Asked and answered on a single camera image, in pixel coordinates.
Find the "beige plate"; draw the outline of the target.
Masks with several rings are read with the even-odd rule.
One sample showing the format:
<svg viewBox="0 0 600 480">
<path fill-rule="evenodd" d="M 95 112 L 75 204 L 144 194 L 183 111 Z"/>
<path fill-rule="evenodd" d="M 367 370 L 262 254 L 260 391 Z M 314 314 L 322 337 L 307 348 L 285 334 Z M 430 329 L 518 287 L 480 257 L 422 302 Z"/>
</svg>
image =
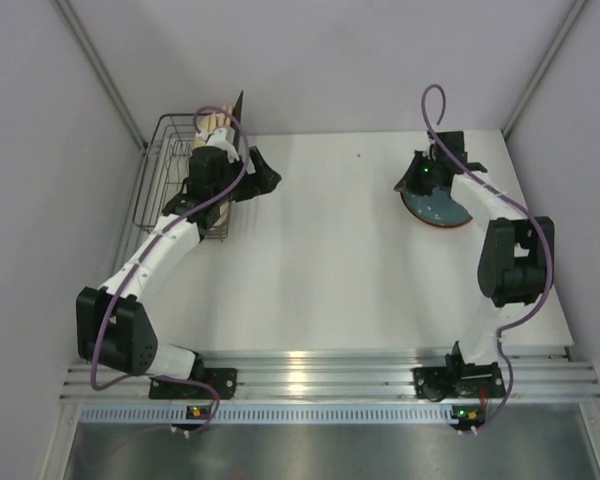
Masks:
<svg viewBox="0 0 600 480">
<path fill-rule="evenodd" d="M 209 113 L 195 118 L 196 133 L 191 149 L 213 146 L 227 149 L 231 144 L 229 118 L 224 113 Z"/>
</svg>

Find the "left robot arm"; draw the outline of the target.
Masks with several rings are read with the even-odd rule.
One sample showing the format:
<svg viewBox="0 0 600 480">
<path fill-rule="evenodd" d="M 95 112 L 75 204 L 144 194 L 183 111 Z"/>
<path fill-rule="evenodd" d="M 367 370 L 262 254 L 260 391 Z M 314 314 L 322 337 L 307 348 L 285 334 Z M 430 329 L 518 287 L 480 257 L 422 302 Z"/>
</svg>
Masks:
<svg viewBox="0 0 600 480">
<path fill-rule="evenodd" d="M 257 147 L 249 159 L 232 159 L 230 147 L 202 146 L 188 159 L 188 175 L 166 203 L 148 238 L 100 287 L 76 299 L 77 347 L 81 358 L 127 376 L 170 377 L 185 397 L 205 388 L 199 353 L 161 341 L 149 317 L 172 270 L 195 248 L 231 202 L 273 192 L 281 176 Z"/>
</svg>

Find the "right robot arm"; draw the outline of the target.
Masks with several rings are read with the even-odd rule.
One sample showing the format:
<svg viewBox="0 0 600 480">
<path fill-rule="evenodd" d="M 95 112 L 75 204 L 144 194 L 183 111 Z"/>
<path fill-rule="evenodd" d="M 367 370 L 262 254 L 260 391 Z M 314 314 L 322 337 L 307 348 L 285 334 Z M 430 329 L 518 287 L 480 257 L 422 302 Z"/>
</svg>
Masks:
<svg viewBox="0 0 600 480">
<path fill-rule="evenodd" d="M 443 229 L 473 223 L 483 235 L 476 269 L 482 298 L 457 342 L 467 361 L 446 372 L 449 389 L 470 396 L 483 384 L 473 362 L 497 360 L 501 329 L 539 306 L 551 290 L 554 223 L 531 216 L 496 187 L 485 166 L 469 161 L 461 131 L 431 135 L 394 190 L 420 221 Z"/>
</svg>

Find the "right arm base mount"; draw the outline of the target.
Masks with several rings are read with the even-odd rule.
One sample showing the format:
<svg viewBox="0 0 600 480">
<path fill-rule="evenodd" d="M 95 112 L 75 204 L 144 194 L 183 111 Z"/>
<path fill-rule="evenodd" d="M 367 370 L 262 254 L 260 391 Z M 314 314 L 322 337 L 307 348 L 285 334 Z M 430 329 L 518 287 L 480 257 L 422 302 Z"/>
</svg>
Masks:
<svg viewBox="0 0 600 480">
<path fill-rule="evenodd" d="M 413 370 L 418 399 L 441 402 L 445 399 L 503 398 L 505 394 L 501 370 L 496 363 L 469 365 L 459 371 L 447 367 L 420 367 Z"/>
</svg>

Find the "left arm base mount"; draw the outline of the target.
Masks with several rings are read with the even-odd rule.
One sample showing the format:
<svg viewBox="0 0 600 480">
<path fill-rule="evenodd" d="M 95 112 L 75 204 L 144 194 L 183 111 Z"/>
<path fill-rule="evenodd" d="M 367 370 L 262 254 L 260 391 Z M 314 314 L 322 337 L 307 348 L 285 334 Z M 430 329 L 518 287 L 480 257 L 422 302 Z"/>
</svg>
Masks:
<svg viewBox="0 0 600 480">
<path fill-rule="evenodd" d="M 148 396 L 152 400 L 229 400 L 235 395 L 237 380 L 235 368 L 206 368 L 198 380 L 152 379 Z"/>
</svg>

